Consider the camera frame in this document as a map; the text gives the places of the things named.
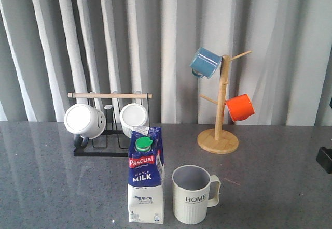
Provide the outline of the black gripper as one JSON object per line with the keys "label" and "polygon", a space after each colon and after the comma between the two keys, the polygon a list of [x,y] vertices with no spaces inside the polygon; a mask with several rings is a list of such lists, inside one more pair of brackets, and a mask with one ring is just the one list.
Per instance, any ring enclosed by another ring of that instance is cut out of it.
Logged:
{"label": "black gripper", "polygon": [[316,161],[322,166],[322,168],[328,173],[332,173],[332,159],[331,159],[332,149],[327,149],[326,147],[320,147]]}

